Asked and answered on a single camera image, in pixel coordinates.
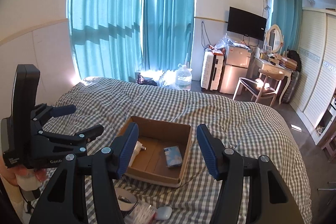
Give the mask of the person's hand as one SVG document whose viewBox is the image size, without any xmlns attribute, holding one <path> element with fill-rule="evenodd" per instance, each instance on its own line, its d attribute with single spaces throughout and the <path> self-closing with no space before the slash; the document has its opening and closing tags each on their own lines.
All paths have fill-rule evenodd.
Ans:
<svg viewBox="0 0 336 224">
<path fill-rule="evenodd" d="M 29 174 L 29 170 L 23 165 L 17 165 L 13 168 L 7 168 L 5 166 L 2 156 L 0 167 L 2 177 L 13 186 L 18 186 L 17 176 L 27 176 Z M 40 182 L 44 182 L 47 178 L 47 172 L 45 169 L 35 170 L 34 174 L 37 180 L 39 180 Z"/>
</svg>

